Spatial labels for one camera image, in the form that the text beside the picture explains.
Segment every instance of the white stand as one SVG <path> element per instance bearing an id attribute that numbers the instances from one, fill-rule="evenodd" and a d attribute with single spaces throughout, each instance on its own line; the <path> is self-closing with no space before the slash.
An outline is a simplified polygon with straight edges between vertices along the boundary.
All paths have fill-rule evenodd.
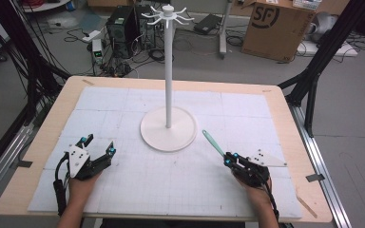
<path id="1" fill-rule="evenodd" d="M 170 5 L 163 6 L 163 11 L 157 11 L 152 8 L 155 15 L 145 15 L 145 17 L 159 17 L 153 23 L 155 25 L 161 20 L 165 21 L 164 31 L 164 68 L 165 68 L 165 108 L 156 109 L 148 112 L 141 122 L 141 134 L 146 143 L 155 149 L 171 152 L 181 150 L 191 144 L 197 136 L 197 124 L 195 119 L 187 111 L 179 107 L 172 107 L 172 75 L 173 75 L 173 21 L 177 18 L 185 19 L 179 13 L 174 12 L 174 8 Z"/>

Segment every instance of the teal stick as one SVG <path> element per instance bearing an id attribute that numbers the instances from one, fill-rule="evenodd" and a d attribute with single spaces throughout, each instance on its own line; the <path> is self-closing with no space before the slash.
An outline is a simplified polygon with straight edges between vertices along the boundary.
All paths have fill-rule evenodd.
<path id="1" fill-rule="evenodd" d="M 216 143 L 216 141 L 212 138 L 212 136 L 210 136 L 209 133 L 207 133 L 207 131 L 203 130 L 202 134 L 205 136 L 205 138 L 213 145 L 213 147 L 215 147 L 215 149 L 221 154 L 222 157 L 224 157 L 224 152 L 221 150 L 221 148 L 218 146 L 218 144 Z"/>

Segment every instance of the white mounting plate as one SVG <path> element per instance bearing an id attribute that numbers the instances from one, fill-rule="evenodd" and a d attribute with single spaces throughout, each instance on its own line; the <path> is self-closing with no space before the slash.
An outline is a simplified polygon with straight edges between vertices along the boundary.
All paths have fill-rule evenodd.
<path id="1" fill-rule="evenodd" d="M 76 145 L 69 148 L 69 173 L 72 178 L 79 173 L 88 157 L 90 157 L 88 152 Z"/>
<path id="2" fill-rule="evenodd" d="M 266 151 L 258 150 L 257 153 L 248 157 L 248 161 L 255 163 L 260 166 L 268 167 L 285 167 L 287 163 L 270 155 Z"/>

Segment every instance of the desk leg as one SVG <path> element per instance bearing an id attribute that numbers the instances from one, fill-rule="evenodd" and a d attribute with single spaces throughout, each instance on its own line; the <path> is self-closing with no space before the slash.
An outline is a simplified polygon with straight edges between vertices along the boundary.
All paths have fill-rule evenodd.
<path id="1" fill-rule="evenodd" d="M 232 8 L 233 0 L 227 0 L 226 9 L 224 12 L 222 24 L 221 24 L 221 34 L 220 34 L 220 40 L 219 40 L 219 48 L 220 48 L 220 54 L 221 58 L 224 59 L 224 55 L 227 53 L 227 47 L 226 47 L 226 27 L 227 27 L 227 19 L 230 16 L 230 9 Z"/>

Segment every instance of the black tape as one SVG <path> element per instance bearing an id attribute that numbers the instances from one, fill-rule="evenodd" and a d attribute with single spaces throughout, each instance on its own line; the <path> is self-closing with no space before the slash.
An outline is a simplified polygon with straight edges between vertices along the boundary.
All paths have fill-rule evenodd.
<path id="1" fill-rule="evenodd" d="M 306 177 L 307 181 L 312 182 L 312 181 L 323 181 L 325 180 L 324 176 L 322 174 L 313 174 L 310 176 Z"/>

